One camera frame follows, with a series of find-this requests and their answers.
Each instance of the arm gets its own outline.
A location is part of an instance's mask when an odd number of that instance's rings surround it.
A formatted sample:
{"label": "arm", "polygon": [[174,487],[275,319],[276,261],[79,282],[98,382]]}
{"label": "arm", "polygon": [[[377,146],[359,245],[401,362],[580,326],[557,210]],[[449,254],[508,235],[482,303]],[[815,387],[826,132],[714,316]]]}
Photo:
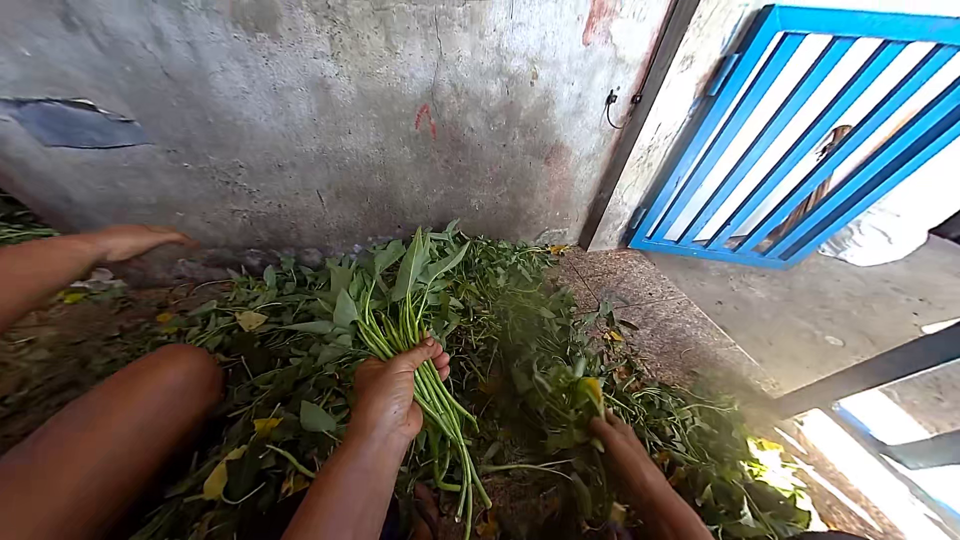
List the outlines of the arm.
{"label": "arm", "polygon": [[445,379],[450,356],[432,337],[388,362],[371,358],[357,368],[357,405],[344,443],[313,480],[283,540],[380,537],[396,472],[423,425],[413,402],[414,370],[431,358]]}
{"label": "arm", "polygon": [[713,540],[713,535],[667,481],[636,438],[634,428],[607,411],[590,421],[613,466],[630,494],[644,523],[653,526],[660,540]]}
{"label": "arm", "polygon": [[0,332],[96,264],[136,257],[171,242],[192,240],[145,225],[117,225],[0,248]]}

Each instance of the blue patch on wall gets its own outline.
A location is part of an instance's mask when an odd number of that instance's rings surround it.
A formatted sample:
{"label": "blue patch on wall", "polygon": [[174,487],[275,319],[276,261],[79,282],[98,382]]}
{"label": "blue patch on wall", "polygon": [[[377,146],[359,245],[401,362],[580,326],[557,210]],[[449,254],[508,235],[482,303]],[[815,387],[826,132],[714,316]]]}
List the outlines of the blue patch on wall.
{"label": "blue patch on wall", "polygon": [[85,99],[0,98],[0,111],[44,146],[122,148],[150,144],[136,120]]}

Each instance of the concrete wall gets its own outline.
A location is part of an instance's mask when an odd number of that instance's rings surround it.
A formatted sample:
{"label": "concrete wall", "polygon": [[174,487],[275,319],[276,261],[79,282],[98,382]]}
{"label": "concrete wall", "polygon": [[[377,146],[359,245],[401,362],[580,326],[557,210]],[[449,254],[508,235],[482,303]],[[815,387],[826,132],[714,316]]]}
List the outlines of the concrete wall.
{"label": "concrete wall", "polygon": [[0,95],[83,97],[152,145],[46,148],[0,181],[68,230],[324,253],[464,218],[572,241],[667,0],[8,0]]}

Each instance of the knee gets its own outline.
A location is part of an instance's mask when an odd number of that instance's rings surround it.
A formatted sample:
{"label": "knee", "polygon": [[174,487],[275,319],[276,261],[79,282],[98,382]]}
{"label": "knee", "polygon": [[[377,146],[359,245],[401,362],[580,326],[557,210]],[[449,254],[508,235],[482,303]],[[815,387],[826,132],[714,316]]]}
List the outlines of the knee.
{"label": "knee", "polygon": [[197,399],[213,406],[220,401],[224,371],[206,350],[193,345],[160,347],[147,358],[158,370],[157,378],[184,399]]}

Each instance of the wire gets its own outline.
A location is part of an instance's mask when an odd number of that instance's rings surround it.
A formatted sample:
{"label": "wire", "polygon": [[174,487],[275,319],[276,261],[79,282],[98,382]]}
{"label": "wire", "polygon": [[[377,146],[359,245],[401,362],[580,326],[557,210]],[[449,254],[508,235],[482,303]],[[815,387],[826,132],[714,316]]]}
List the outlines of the wire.
{"label": "wire", "polygon": [[617,126],[617,125],[613,124],[613,121],[612,121],[612,120],[610,120],[610,104],[609,104],[609,103],[607,104],[607,106],[605,107],[605,109],[607,109],[607,123],[610,124],[610,126],[611,126],[612,128],[614,128],[615,130],[622,130],[622,129],[623,129],[623,126]]}
{"label": "wire", "polygon": [[604,112],[607,114],[607,123],[610,124],[610,126],[615,130],[622,130],[623,126],[617,126],[616,124],[613,123],[612,120],[610,120],[610,105],[614,103],[616,103],[616,94],[613,93],[613,89],[611,88],[610,93],[607,94],[607,100],[606,100],[606,105],[604,106]]}

